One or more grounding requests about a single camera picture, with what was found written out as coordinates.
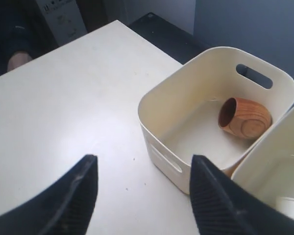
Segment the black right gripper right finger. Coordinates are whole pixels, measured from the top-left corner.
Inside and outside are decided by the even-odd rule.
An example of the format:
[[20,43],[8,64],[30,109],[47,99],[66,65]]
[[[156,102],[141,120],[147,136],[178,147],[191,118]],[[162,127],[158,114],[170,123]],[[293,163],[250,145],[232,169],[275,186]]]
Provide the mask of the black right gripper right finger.
[[294,220],[234,183],[208,158],[193,155],[190,200],[201,235],[294,235]]

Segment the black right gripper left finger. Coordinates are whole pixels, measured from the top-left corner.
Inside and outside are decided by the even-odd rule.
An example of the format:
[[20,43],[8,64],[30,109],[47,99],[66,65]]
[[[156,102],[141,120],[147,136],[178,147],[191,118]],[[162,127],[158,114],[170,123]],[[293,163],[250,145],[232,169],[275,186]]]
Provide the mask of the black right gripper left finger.
[[85,155],[46,190],[0,216],[0,235],[84,235],[98,195],[98,158]]

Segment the person hand in background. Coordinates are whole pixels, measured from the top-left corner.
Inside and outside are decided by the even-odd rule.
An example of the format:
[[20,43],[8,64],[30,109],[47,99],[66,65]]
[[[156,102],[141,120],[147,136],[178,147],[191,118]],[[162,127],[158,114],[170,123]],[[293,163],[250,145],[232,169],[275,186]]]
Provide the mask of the person hand in background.
[[15,52],[8,60],[7,71],[12,71],[32,60],[32,57],[25,51]]

